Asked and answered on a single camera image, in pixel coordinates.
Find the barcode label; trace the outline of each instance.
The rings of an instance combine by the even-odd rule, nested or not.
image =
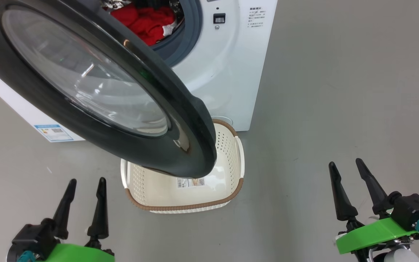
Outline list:
[[[199,178],[199,179],[177,178],[177,188],[187,188],[187,187],[204,186],[204,185],[205,185],[205,178]]]
[[[49,141],[72,141],[72,137],[58,124],[41,124],[35,125],[35,128],[40,131]]]

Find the basket rim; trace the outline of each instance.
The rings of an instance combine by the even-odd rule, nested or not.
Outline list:
[[[222,120],[219,120],[219,119],[213,119],[213,123],[214,124],[220,124],[220,125],[226,127],[227,129],[229,129],[229,131],[231,131],[231,133],[234,137],[238,136],[235,129],[230,124],[226,123],[225,121],[222,121]],[[225,197],[223,199],[216,200],[216,201],[205,202],[205,203],[200,203],[200,204],[184,205],[184,206],[168,206],[168,207],[145,206],[145,205],[140,204],[137,200],[135,200],[135,198],[132,196],[132,193],[130,192],[130,189],[125,188],[125,193],[127,195],[127,198],[135,206],[137,206],[138,208],[143,209],[143,210],[148,210],[148,211],[187,210],[187,209],[200,209],[202,207],[211,207],[211,206],[215,206],[215,205],[224,204],[226,202],[229,202],[238,195],[238,193],[242,189],[242,184],[243,184],[243,177],[241,177],[239,179],[239,182],[238,182],[237,187],[234,190],[234,192],[232,192],[231,195],[229,195],[228,197]]]

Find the open door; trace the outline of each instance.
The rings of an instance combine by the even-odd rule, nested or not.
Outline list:
[[[0,79],[140,166],[199,178],[216,161],[204,103],[96,0],[0,0]]]

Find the gray floor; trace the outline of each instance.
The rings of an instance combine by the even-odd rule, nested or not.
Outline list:
[[[339,255],[327,164],[359,219],[373,220],[354,159],[387,192],[419,193],[419,1],[279,0],[251,130],[246,182],[226,207],[158,215],[126,198],[119,159],[88,142],[50,144],[0,100],[0,261],[25,223],[52,216],[78,179],[68,242],[87,242],[108,180],[110,237],[125,262],[354,261]],[[413,247],[419,255],[419,242]]]

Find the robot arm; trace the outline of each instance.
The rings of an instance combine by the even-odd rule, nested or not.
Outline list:
[[[53,219],[45,218],[40,225],[22,227],[12,240],[7,262],[114,262],[114,253],[111,249],[101,250],[99,241],[109,236],[105,178],[100,178],[96,192],[98,202],[87,233],[90,241],[85,246],[60,243],[59,239],[65,240],[69,236],[67,224],[76,186],[77,181],[72,179]]]
[[[402,196],[395,191],[388,196],[362,159],[356,159],[356,166],[379,220],[370,225],[356,220],[358,212],[342,187],[339,171],[334,162],[329,163],[337,219],[347,221],[347,231],[339,232],[336,240],[339,252],[352,253],[359,262],[419,262],[410,250],[410,244],[419,240],[419,195]],[[387,212],[389,209],[394,209],[391,214]],[[390,252],[373,257],[373,252],[384,249]]]

